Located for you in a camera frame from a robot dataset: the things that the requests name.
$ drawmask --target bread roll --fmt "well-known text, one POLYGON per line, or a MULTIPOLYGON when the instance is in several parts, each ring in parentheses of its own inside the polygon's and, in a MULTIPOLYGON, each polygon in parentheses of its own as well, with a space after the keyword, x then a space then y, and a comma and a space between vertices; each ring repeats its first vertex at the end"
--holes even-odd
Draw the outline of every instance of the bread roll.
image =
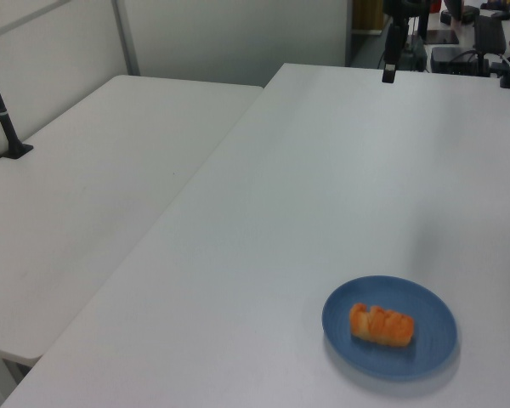
POLYGON ((354 336, 384 346, 407 346, 414 334, 414 320, 409 315, 379 306, 367 312, 363 303, 354 304, 349 311, 349 325, 354 336))

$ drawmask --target plate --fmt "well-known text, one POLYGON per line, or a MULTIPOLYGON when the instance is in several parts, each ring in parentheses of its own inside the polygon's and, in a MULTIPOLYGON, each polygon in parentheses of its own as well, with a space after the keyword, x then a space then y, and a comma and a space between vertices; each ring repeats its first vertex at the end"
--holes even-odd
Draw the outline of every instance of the plate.
POLYGON ((392 276, 343 284, 327 299, 321 319, 332 347, 349 364, 391 380, 426 376, 446 363, 457 346, 456 322, 445 303, 423 286, 392 276), (349 310, 359 302, 410 315, 415 321, 410 344, 393 348, 351 336, 349 310))

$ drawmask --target black pole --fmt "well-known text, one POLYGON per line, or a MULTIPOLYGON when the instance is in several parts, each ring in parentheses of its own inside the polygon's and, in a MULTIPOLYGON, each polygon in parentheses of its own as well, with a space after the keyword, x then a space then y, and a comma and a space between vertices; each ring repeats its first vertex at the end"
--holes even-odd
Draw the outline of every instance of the black pole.
POLYGON ((14 124, 9 118, 8 110, 6 105, 3 103, 2 95, 0 94, 0 124, 2 125, 3 132, 8 139, 9 148, 8 151, 3 153, 3 157, 10 159, 19 159, 24 156, 27 152, 33 149, 29 144, 22 144, 17 137, 15 132, 14 124))

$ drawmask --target white wall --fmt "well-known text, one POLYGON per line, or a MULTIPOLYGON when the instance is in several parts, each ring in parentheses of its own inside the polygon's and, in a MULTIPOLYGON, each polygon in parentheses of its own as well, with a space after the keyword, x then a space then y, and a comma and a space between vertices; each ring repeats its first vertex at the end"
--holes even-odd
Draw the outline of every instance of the white wall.
POLYGON ((68 0, 0 0, 0 33, 58 7, 68 0))
POLYGON ((111 0, 71 0, 0 36, 0 91, 21 140, 126 72, 111 0))
POLYGON ((265 86, 285 62, 346 62, 351 0, 117 1, 143 76, 265 86))

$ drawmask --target white tabletop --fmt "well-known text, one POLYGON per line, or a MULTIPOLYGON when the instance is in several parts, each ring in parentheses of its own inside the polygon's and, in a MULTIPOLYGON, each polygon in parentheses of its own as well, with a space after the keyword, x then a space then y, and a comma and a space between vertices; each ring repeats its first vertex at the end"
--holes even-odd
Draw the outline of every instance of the white tabletop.
POLYGON ((510 406, 510 90, 284 65, 4 408, 56 406, 510 406), (451 365, 337 357, 324 302, 374 274, 447 302, 451 365))
POLYGON ((261 88, 119 76, 0 160, 0 355, 33 364, 261 88))

